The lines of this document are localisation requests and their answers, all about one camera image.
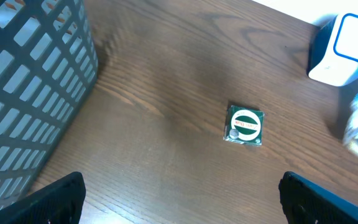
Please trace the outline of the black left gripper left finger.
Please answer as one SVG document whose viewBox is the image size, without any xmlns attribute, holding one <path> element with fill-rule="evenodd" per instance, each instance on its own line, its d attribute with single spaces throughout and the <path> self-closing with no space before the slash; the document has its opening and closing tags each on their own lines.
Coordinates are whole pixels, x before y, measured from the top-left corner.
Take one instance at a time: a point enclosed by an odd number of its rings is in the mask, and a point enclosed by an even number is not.
<svg viewBox="0 0 358 224">
<path fill-rule="evenodd" d="M 0 224 L 78 224 L 86 196 L 80 172 L 72 172 L 0 210 Z"/>
</svg>

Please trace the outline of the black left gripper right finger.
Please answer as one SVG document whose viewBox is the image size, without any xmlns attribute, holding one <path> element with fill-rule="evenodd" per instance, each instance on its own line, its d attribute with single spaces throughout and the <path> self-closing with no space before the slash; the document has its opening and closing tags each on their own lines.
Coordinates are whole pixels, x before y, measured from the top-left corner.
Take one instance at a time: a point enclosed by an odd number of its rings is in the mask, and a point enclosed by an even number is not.
<svg viewBox="0 0 358 224">
<path fill-rule="evenodd" d="M 357 206 L 292 171 L 284 173 L 278 189 L 289 224 L 358 224 Z"/>
</svg>

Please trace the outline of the green zam-buk box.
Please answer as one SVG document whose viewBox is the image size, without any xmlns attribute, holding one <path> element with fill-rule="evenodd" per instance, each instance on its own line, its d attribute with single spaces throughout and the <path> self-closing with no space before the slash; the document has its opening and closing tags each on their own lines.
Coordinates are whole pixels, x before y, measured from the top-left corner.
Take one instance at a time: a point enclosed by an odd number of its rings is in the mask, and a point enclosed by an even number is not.
<svg viewBox="0 0 358 224">
<path fill-rule="evenodd" d="M 230 105 L 226 111 L 223 139 L 251 146 L 261 146 L 264 113 L 260 110 Z"/>
</svg>

